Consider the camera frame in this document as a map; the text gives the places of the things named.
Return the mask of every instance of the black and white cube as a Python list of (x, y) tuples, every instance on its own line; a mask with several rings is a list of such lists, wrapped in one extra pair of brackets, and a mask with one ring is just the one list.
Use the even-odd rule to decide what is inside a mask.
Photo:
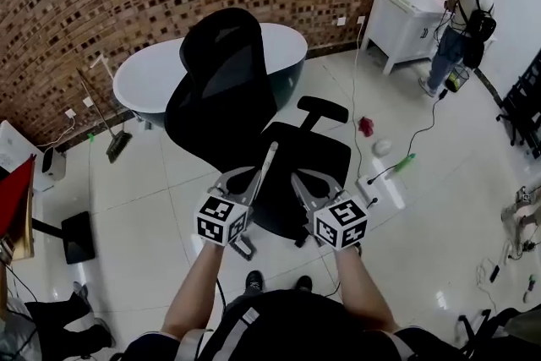
[(203, 194), (195, 211), (195, 230), (213, 243), (228, 245), (244, 231), (249, 208), (212, 194)]
[(344, 249), (366, 233), (369, 213), (354, 195), (314, 213), (314, 234), (333, 249)]

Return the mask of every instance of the white t-shirt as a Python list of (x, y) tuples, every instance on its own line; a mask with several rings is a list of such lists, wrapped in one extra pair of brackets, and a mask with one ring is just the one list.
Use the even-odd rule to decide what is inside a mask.
[[(468, 20), (470, 19), (472, 12), (478, 9), (478, 6), (476, 0), (458, 0), (456, 3), (454, 11), (455, 15), (451, 20), (451, 28), (462, 33), (466, 29), (466, 21), (464, 20), (464, 17), (462, 17), (460, 8), (458, 8), (458, 3), (461, 4)], [(494, 15), (494, 9), (492, 8), (494, 6), (494, 0), (479, 0), (479, 5), (483, 11), (490, 11), (490, 13)]]
[[(20, 299), (8, 298), (8, 310), (26, 315), (31, 318), (30, 311)], [(32, 336), (28, 344), (20, 352), (16, 361), (41, 361), (40, 339), (34, 322), (29, 321), (21, 315), (7, 312), (4, 322), (0, 319), (0, 353), (15, 355), (23, 347), (26, 341)]]

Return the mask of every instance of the chair armrest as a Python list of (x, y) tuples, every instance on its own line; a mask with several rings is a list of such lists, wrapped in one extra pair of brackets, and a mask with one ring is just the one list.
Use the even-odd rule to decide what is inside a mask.
[(298, 100), (297, 108), (309, 113), (301, 129), (311, 130), (322, 116), (341, 123), (346, 123), (349, 117), (349, 111), (345, 107), (315, 96), (303, 96)]

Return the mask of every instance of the sneaker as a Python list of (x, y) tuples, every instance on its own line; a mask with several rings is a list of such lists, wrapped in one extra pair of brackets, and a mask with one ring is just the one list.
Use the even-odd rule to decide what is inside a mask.
[(426, 95), (430, 96), (431, 98), (434, 98), (436, 96), (437, 91), (430, 89), (430, 86), (427, 83), (426, 79), (419, 78), (419, 86), (421, 86)]
[(117, 342), (114, 339), (114, 337), (112, 336), (111, 328), (109, 328), (109, 325), (102, 318), (99, 318), (99, 317), (96, 317), (94, 319), (94, 321), (96, 322), (96, 325), (99, 325), (99, 326), (102, 326), (103, 328), (105, 328), (105, 331), (107, 331), (107, 334), (109, 334), (109, 337), (111, 338), (111, 346), (109, 346), (109, 347), (117, 346)]
[(251, 271), (246, 276), (246, 289), (248, 288), (263, 292), (263, 274), (261, 274), (261, 271)]
[(295, 284), (295, 290), (304, 290), (305, 292), (312, 292), (312, 279), (309, 276), (302, 276), (297, 280)]
[(88, 302), (88, 287), (85, 284), (81, 286), (81, 283), (74, 282), (74, 293), (83, 300), (83, 302), (88, 306), (91, 311), (92, 306)]

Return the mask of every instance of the white cabinet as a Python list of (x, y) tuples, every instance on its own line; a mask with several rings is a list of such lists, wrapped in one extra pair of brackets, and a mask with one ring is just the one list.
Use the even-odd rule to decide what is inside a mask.
[(362, 50), (374, 42), (388, 57), (383, 74), (395, 63), (433, 57), (445, 26), (440, 26), (444, 0), (374, 0)]

